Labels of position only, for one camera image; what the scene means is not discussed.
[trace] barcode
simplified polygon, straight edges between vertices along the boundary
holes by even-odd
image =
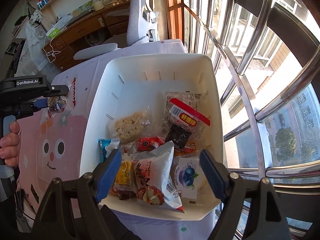
[[[175,105],[173,105],[173,107],[170,109],[170,114],[172,114],[174,117],[178,117],[181,113],[183,113],[183,111]]]
[[[174,195],[175,198],[179,197],[179,193],[177,192],[176,188],[174,187],[172,181],[168,181],[167,190]]]

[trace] blue gripper pad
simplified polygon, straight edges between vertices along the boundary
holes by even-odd
[[[120,169],[121,160],[121,152],[118,149],[114,149],[109,157],[103,163],[99,163],[93,171],[94,183],[97,189],[94,197],[97,203],[100,203],[102,199],[107,197],[116,174]]]
[[[202,150],[200,153],[200,166],[209,182],[209,185],[215,197],[220,199],[222,202],[224,202],[224,200],[227,197],[226,184],[222,179],[222,177],[220,176],[215,165],[223,165],[223,164],[217,163],[207,149]]]

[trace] cable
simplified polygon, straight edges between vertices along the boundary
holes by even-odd
[[[21,210],[21,208],[20,208],[20,207],[21,207],[21,206],[20,206],[20,205],[21,205],[21,196],[18,197],[17,192],[14,193],[14,196],[15,196],[15,198],[16,198],[17,208],[20,210],[20,212],[21,212],[22,214],[24,214],[26,217],[28,217],[28,218],[30,218],[31,220],[35,221],[34,218],[28,216],[25,212],[23,212],[23,211]]]

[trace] cartoon face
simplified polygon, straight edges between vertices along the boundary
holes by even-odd
[[[65,181],[79,177],[86,125],[83,115],[70,115],[66,111],[40,124],[36,175],[42,191],[46,191],[53,178]]]

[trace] white chair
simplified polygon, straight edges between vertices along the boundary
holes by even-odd
[[[89,59],[110,52],[113,46],[103,45],[116,43],[118,48],[125,48],[131,45],[146,43],[149,41],[158,40],[158,22],[156,13],[152,12],[149,6],[146,6],[148,11],[145,12],[144,8],[146,0],[130,0],[130,14],[129,24],[126,33],[115,35],[106,40],[103,44],[84,49],[74,55],[74,59]],[[119,12],[118,15],[128,15],[127,10]]]

